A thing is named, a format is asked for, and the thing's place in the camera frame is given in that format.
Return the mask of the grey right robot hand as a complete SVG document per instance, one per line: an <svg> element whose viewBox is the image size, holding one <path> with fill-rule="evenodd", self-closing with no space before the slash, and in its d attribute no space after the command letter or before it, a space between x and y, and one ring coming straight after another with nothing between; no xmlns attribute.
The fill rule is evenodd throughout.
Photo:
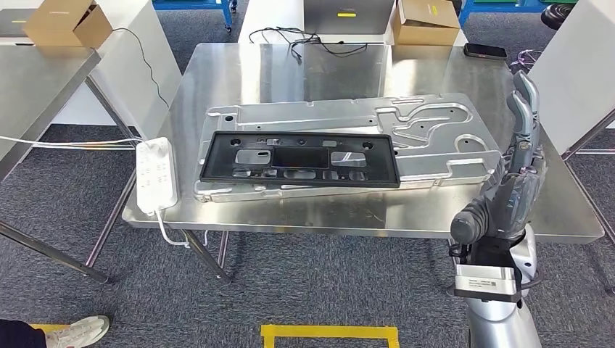
<svg viewBox="0 0 615 348"><path fill-rule="evenodd" d="M514 116L510 144L503 153L498 185L484 192L490 221L487 235L515 239L523 233L545 180L547 165L540 143L539 92L529 76L513 75L514 90L506 103Z"/></svg>

